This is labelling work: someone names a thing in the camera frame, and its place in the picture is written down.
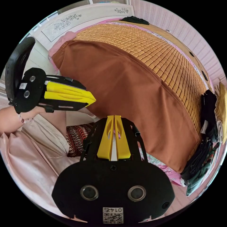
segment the pink pillow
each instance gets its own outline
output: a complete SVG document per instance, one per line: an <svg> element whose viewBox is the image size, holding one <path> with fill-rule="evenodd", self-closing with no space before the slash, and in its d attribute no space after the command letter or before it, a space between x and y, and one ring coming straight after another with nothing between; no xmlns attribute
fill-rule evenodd
<svg viewBox="0 0 227 227"><path fill-rule="evenodd" d="M48 51L48 54L50 57L52 57L62 46L63 43L65 43L68 40L72 40L76 37L76 33L72 31L66 32L65 35L59 38L59 40L50 48Z"/></svg>

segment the bamboo mat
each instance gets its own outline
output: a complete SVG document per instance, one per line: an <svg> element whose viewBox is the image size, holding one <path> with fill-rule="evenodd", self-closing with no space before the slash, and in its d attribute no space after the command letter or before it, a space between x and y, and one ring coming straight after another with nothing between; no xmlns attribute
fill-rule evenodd
<svg viewBox="0 0 227 227"><path fill-rule="evenodd" d="M191 63L173 46L138 28L114 24L94 25L74 40L109 43L141 60L175 91L200 135L200 99L207 89Z"/></svg>

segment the hand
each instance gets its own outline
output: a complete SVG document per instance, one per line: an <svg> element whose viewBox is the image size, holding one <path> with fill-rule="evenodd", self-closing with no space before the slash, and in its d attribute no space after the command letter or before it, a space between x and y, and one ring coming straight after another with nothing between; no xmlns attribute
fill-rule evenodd
<svg viewBox="0 0 227 227"><path fill-rule="evenodd" d="M36 106L34 109L30 110L27 113L21 113L21 117L25 120L34 118L37 114L45 113L45 109L43 107Z"/></svg>

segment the brown blanket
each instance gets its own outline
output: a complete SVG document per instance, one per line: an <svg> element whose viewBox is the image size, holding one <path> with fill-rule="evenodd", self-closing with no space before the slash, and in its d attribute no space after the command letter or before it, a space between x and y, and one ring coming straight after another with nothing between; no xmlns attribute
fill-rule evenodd
<svg viewBox="0 0 227 227"><path fill-rule="evenodd" d="M52 59L63 76L94 95L93 114L131 120L147 153L177 172L184 169L199 136L176 94L144 63L110 44L80 40L65 42Z"/></svg>

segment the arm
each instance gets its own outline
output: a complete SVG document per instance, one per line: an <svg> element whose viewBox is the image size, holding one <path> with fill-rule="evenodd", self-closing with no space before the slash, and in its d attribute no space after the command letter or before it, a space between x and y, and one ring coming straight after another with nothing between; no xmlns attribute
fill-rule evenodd
<svg viewBox="0 0 227 227"><path fill-rule="evenodd" d="M27 113L21 113L21 117L24 120L34 118L37 114L45 112L45 109L42 107L35 107L33 110ZM10 133L18 130L23 123L18 117L13 106L9 106L4 109L0 109L0 135L5 133L10 135Z"/></svg>

